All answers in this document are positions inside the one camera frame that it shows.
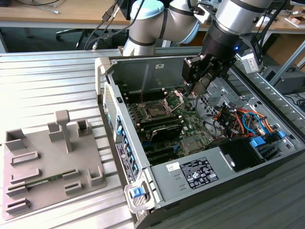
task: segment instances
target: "chair wheel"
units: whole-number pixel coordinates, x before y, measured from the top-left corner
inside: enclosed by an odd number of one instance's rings
[[[60,42],[60,41],[62,41],[62,39],[61,39],[61,36],[60,36],[60,35],[56,35],[56,37],[55,37],[55,38],[56,38],[56,40],[57,40],[57,41],[59,41],[59,42]]]

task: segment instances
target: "circuit board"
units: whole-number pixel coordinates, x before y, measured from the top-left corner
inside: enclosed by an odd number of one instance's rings
[[[213,141],[195,111],[195,102],[192,102],[179,91],[173,90],[164,99],[127,104],[151,164],[201,152]]]

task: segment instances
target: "power supply label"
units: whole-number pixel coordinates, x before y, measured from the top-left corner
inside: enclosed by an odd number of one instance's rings
[[[180,169],[192,189],[218,180],[218,176],[206,157],[182,164],[180,165]]]
[[[130,168],[128,157],[125,154],[125,150],[124,150],[123,144],[122,143],[118,143],[118,144],[115,144],[115,145],[116,145],[116,148],[117,148],[118,153],[119,153],[119,157],[120,157],[121,164],[122,164],[124,172],[125,172],[125,176],[128,179],[128,183],[129,184],[133,183],[135,181],[135,179],[134,179],[132,170]]]

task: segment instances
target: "office chair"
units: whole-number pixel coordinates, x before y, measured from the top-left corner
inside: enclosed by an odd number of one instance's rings
[[[92,33],[92,31],[93,30],[91,30],[91,29],[69,29],[69,30],[60,31],[60,32],[56,33],[56,40],[62,41],[61,35],[63,35],[63,34],[81,32],[81,37],[76,44],[76,49],[79,49],[80,44],[81,44],[82,40],[84,39],[84,37],[88,37]],[[93,36],[99,37],[99,35],[96,33],[94,33]]]

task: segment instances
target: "white label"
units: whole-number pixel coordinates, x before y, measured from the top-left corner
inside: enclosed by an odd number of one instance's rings
[[[175,162],[175,163],[166,165],[166,167],[167,167],[167,170],[168,170],[169,172],[174,171],[174,170],[177,170],[177,169],[180,168],[180,167],[179,167],[179,162]]]
[[[156,64],[156,69],[164,68],[164,63]]]
[[[253,70],[255,70],[255,66],[254,66],[254,64],[253,64],[253,61],[250,60],[249,63],[250,63],[250,67],[251,67]]]

